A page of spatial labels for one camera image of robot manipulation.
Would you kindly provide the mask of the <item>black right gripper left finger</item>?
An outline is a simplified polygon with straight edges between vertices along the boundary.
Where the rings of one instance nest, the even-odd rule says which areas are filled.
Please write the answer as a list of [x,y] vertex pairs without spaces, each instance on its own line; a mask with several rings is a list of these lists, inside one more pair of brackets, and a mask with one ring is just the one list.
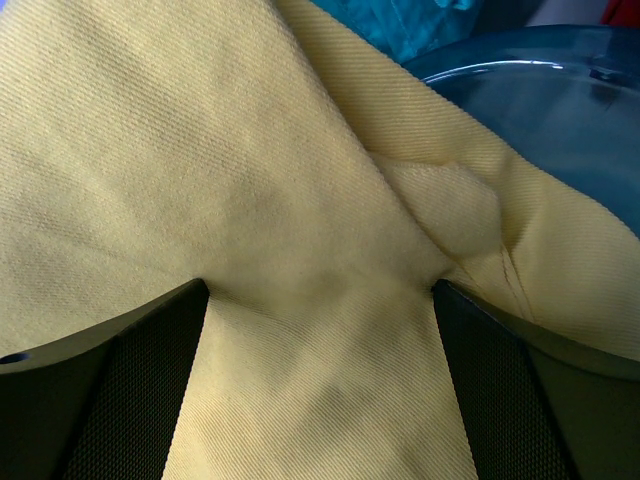
[[160,479],[204,324],[191,280],[1,359],[4,479]]

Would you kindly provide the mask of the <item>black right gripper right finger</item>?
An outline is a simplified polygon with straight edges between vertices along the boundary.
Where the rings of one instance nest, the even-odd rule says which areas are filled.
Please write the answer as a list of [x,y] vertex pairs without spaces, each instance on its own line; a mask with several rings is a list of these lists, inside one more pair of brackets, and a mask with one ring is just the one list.
[[636,479],[639,364],[438,281],[432,298],[481,479]]

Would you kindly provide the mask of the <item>yellow trousers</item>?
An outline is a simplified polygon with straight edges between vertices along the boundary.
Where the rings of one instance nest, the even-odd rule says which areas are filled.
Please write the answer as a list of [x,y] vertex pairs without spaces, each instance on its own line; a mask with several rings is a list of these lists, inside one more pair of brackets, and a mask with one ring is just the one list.
[[308,1],[11,1],[1,350],[211,289],[168,479],[471,479],[430,286],[639,356],[639,242]]

